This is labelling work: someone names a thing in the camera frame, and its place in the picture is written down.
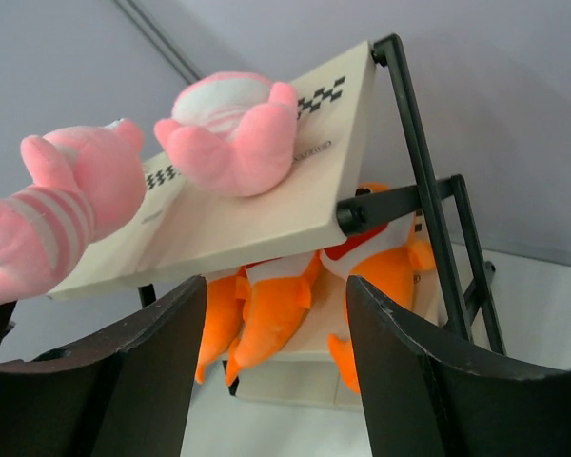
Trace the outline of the pink plush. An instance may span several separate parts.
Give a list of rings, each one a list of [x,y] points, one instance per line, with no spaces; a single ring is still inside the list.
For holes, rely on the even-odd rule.
[[[49,292],[134,217],[147,192],[143,143],[129,119],[22,140],[32,182],[0,198],[0,306]]]
[[[201,189],[232,197],[265,193],[293,164],[298,93],[247,71],[218,71],[188,86],[155,137],[170,163]]]

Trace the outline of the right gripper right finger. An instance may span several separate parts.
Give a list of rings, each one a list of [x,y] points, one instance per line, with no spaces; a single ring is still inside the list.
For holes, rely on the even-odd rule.
[[[348,323],[374,456],[571,456],[571,369],[478,347],[346,283]]]

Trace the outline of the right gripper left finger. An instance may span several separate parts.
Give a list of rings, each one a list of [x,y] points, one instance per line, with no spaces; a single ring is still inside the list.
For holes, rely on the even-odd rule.
[[[177,456],[207,300],[193,276],[31,360],[0,364],[0,456]]]

